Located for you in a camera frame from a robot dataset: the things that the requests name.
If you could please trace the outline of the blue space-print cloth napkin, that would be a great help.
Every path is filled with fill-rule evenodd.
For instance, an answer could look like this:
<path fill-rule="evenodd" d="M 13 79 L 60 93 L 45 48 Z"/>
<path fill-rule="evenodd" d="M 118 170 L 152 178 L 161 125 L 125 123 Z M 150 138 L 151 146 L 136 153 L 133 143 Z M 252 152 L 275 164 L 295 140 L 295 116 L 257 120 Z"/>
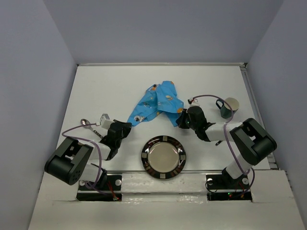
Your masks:
<path fill-rule="evenodd" d="M 176 127 L 176 120 L 184 109 L 184 102 L 177 97 L 177 91 L 172 81 L 163 81 L 149 87 L 137 103 L 127 122 L 137 126 L 149 122 L 164 113 L 171 124 Z"/>

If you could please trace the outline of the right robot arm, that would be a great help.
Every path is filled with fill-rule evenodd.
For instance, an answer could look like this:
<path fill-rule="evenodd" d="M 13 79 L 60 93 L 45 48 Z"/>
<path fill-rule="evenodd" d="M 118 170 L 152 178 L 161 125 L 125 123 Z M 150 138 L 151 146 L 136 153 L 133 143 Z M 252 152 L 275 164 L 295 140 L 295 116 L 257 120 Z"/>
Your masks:
<path fill-rule="evenodd" d="M 199 106 L 192 106 L 183 110 L 176 124 L 181 129 L 192 129 L 200 140 L 225 141 L 230 148 L 234 161 L 209 185 L 233 187 L 242 175 L 277 149 L 274 138 L 253 118 L 239 123 L 212 123 L 207 121 Z M 231 142 L 236 145 L 239 155 L 234 153 Z"/>

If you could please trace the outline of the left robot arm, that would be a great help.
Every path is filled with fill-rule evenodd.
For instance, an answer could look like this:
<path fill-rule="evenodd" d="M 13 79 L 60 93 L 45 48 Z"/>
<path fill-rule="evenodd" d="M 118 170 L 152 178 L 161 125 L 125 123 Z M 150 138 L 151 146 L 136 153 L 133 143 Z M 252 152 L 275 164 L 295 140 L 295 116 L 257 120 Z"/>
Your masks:
<path fill-rule="evenodd" d="M 101 140 L 97 143 L 93 140 L 68 136 L 67 133 L 75 129 L 93 126 L 101 127 L 107 131 L 101 136 L 94 131 Z M 122 140 L 131 132 L 132 124 L 118 120 L 109 120 L 104 114 L 97 123 L 85 122 L 79 126 L 62 132 L 65 138 L 49 157 L 44 166 L 44 171 L 66 184 L 73 185 L 78 182 L 94 150 L 98 154 L 98 172 L 91 175 L 90 188 L 101 189 L 106 185 L 106 177 L 102 175 L 102 161 L 112 160 L 118 153 Z"/>

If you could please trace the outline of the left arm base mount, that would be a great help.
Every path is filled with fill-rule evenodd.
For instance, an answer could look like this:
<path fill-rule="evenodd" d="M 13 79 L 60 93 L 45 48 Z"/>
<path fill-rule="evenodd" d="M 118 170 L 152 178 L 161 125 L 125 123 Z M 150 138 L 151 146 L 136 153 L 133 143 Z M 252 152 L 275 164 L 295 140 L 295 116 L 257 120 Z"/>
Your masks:
<path fill-rule="evenodd" d="M 84 181 L 79 181 L 76 199 L 78 201 L 120 202 L 122 174 L 110 173 L 98 182 L 94 189 L 88 189 Z"/>

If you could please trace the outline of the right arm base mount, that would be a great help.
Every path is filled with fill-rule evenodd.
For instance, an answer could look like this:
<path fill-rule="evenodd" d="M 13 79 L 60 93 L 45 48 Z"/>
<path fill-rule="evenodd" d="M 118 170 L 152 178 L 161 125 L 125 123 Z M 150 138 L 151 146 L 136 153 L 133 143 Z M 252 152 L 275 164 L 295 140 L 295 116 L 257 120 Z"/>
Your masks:
<path fill-rule="evenodd" d="M 208 201 L 252 201 L 248 177 L 243 175 L 234 183 L 225 184 L 221 174 L 206 175 Z"/>

